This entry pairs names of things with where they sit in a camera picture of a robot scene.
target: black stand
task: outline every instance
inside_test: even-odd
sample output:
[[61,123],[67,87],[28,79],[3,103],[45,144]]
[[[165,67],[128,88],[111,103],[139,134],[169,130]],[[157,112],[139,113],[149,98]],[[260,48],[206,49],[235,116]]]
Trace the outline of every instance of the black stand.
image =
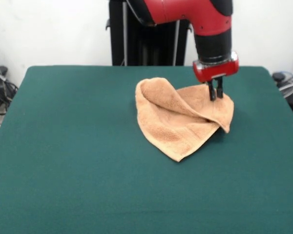
[[183,66],[189,21],[141,25],[125,0],[109,1],[113,66]]

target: tan towel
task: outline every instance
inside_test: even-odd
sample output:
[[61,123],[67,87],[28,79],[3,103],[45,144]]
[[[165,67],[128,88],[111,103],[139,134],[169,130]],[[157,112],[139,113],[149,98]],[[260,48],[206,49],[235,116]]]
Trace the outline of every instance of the tan towel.
[[175,90],[165,78],[137,84],[138,124],[147,140],[168,157],[180,162],[197,151],[221,127],[230,130],[233,101],[210,101],[205,84]]

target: green table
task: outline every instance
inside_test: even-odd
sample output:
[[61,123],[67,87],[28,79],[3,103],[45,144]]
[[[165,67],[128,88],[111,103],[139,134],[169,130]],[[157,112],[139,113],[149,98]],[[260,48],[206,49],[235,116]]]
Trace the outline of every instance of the green table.
[[176,163],[136,120],[135,86],[190,67],[31,67],[0,129],[0,234],[293,234],[293,113],[261,67],[219,130]]

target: red robot arm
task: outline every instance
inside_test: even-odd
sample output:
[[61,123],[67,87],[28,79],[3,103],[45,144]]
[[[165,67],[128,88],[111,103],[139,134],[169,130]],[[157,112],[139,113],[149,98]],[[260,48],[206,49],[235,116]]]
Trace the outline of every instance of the red robot arm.
[[239,62],[231,51],[232,0],[127,0],[137,19],[157,25],[187,19],[193,26],[198,60],[193,69],[200,82],[209,85],[210,99],[216,95],[212,80],[218,80],[222,98],[222,77],[238,71]]

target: white wall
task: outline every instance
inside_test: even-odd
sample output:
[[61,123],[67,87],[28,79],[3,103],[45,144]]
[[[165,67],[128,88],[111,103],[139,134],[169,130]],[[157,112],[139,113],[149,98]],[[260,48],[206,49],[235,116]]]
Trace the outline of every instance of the white wall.
[[[108,0],[0,0],[0,64],[17,85],[32,65],[111,65],[107,19]],[[234,0],[232,30],[241,65],[293,72],[293,0]]]

